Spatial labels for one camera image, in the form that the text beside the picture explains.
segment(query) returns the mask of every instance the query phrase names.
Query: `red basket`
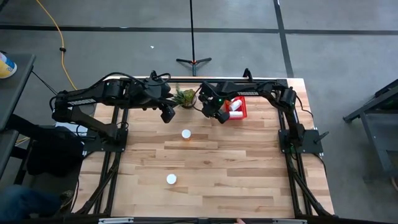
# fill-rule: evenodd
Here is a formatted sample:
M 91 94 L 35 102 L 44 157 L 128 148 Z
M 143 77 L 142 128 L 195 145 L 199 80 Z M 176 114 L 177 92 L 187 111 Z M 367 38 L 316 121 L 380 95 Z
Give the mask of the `red basket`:
M 236 111 L 242 111 L 243 112 L 243 117 L 242 118 L 229 118 L 229 119 L 243 119 L 247 118 L 248 112 L 246 111 L 246 101 L 244 100 L 244 96 L 237 96 L 235 97 L 235 100 L 241 100 L 242 105 L 236 109 Z M 225 103 L 225 111 L 229 113 L 229 105 Z

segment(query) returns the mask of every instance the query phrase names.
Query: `person's leg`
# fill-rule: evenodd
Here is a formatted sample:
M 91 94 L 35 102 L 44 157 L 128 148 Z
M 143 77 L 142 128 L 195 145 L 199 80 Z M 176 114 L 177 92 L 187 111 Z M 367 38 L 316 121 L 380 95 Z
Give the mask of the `person's leg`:
M 61 207 L 58 195 L 12 185 L 0 194 L 0 221 L 21 220 L 31 213 L 53 215 Z

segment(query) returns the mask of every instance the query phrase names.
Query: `microphone stand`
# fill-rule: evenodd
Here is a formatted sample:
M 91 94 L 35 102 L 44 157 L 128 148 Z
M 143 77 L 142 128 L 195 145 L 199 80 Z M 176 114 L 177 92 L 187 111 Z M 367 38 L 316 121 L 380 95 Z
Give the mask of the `microphone stand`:
M 195 41 L 193 38 L 192 0 L 189 0 L 189 5 L 190 5 L 190 11 L 191 11 L 192 60 L 185 60 L 185 59 L 177 58 L 176 61 L 189 63 L 192 66 L 192 76 L 195 77 L 197 75 L 197 65 L 201 62 L 209 62 L 209 61 L 211 61 L 211 58 L 195 60 Z

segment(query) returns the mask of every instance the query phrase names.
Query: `wooden tabletop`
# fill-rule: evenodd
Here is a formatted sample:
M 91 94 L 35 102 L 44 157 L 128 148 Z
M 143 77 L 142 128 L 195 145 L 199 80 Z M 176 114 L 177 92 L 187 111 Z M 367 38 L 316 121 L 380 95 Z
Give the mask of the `wooden tabletop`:
M 309 110 L 304 80 L 290 78 L 288 84 Z M 170 86 L 174 93 L 175 84 Z M 196 90 L 199 83 L 180 86 Z M 246 104 L 246 119 L 225 124 L 193 109 L 176 108 L 169 124 L 162 122 L 159 110 L 130 110 L 112 216 L 294 217 L 285 157 L 279 150 L 277 110 L 261 97 L 246 97 Z M 311 116 L 296 106 L 300 122 L 313 128 Z M 112 113 L 113 107 L 98 105 L 95 118 L 110 123 Z M 182 139 L 183 129 L 192 132 L 190 141 Z M 98 186 L 103 157 L 103 152 L 95 152 L 83 162 L 74 210 Z M 333 213 L 322 163 L 314 155 L 302 157 L 308 187 Z M 169 174 L 177 176 L 175 185 L 166 182 Z M 297 192 L 304 211 L 301 190 Z

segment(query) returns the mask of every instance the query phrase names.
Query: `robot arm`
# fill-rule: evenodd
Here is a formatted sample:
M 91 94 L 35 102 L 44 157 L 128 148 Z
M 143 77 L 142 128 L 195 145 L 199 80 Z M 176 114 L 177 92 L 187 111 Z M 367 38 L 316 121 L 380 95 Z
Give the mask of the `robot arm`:
M 175 115 L 173 107 L 177 104 L 169 99 L 173 94 L 170 93 L 170 86 L 161 78 L 164 75 L 158 76 L 152 72 L 143 81 L 128 75 L 127 78 L 105 80 L 106 76 L 87 89 L 62 91 L 54 98 L 52 118 L 58 122 L 80 124 L 97 131 L 102 138 L 110 141 L 118 140 L 116 124 L 104 124 L 82 113 L 78 106 L 103 103 L 121 109 L 159 108 L 162 111 L 160 117 L 168 123 Z
M 235 84 L 222 82 L 216 86 L 203 82 L 200 86 L 199 100 L 203 103 L 202 113 L 208 118 L 216 118 L 220 123 L 229 119 L 229 113 L 221 110 L 224 100 L 232 100 L 237 96 L 262 96 L 269 103 L 281 110 L 289 125 L 289 142 L 295 147 L 303 143 L 305 128 L 299 122 L 295 110 L 296 92 L 292 88 L 281 85 L 277 81 L 260 83 Z

